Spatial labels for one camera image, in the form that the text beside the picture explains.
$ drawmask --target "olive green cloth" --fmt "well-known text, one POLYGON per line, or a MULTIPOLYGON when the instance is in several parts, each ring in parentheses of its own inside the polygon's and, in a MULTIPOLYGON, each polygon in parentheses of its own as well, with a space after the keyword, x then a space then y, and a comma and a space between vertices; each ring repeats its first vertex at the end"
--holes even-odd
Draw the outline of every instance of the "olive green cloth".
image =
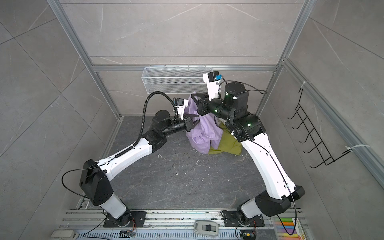
POLYGON ((224 126, 222 123, 220 123, 219 126, 223 128, 223 135, 221 136, 220 143, 217 149, 211 147, 208 154, 228 152, 235 155, 240 155, 243 147, 241 143, 231 135, 226 126, 224 126))

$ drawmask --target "cable tie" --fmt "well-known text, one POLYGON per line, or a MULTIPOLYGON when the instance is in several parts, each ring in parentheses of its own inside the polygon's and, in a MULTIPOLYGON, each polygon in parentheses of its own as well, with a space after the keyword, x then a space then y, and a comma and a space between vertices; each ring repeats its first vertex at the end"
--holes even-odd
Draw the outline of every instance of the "cable tie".
POLYGON ((371 147, 371 146, 367 145, 367 144, 358 144, 358 145, 355 145, 353 147, 347 147, 347 146, 345 146, 345 147, 347 148, 347 150, 351 150, 352 148, 355 148, 355 147, 371 147))
POLYGON ((300 88, 303 88, 304 84, 306 84, 306 83, 310 83, 310 82, 308 82, 308 81, 303 81, 303 84, 301 85, 300 88))

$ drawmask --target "orange wire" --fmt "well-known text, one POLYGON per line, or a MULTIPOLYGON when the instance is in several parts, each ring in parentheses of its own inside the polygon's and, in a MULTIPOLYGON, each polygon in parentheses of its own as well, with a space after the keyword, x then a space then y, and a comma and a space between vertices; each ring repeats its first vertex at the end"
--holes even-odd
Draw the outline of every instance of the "orange wire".
POLYGON ((256 232, 256 222, 255 222, 255 220, 253 220, 253 224, 255 225, 255 230, 253 231, 252 234, 255 234, 255 232, 256 232))
POLYGON ((135 218, 132 218, 132 219, 133 219, 133 229, 132 230, 128 230, 129 232, 133 232, 135 230, 135 227, 136 227, 135 218))

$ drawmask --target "white device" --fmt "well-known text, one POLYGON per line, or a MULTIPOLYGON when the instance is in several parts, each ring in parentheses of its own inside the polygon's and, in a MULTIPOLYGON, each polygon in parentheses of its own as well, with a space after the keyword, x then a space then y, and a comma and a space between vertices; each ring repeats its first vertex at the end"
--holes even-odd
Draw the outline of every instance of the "white device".
POLYGON ((188 107, 188 102, 189 101, 187 99, 182 99, 182 98, 179 98, 177 100, 177 114, 179 115, 181 120, 184 119, 184 109, 188 107))
POLYGON ((56 230, 52 233, 51 238, 55 239, 64 239, 64 240, 74 240, 79 237, 79 233, 73 230, 56 230))
POLYGON ((203 81, 207 84, 208 96, 211 101, 214 98, 218 98, 220 79, 210 82, 208 74, 209 73, 203 74, 203 81))
POLYGON ((218 235, 218 224, 213 221, 196 220, 193 227, 193 232, 208 236, 218 235))

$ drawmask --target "wire mesh basket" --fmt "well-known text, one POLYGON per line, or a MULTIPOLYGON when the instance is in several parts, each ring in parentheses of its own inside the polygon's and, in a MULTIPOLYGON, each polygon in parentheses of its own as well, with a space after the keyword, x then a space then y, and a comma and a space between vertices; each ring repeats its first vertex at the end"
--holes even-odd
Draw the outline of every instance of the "wire mesh basket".
POLYGON ((212 72, 209 67, 146 67, 141 79, 147 93, 161 91, 164 93, 207 92, 203 74, 212 72))

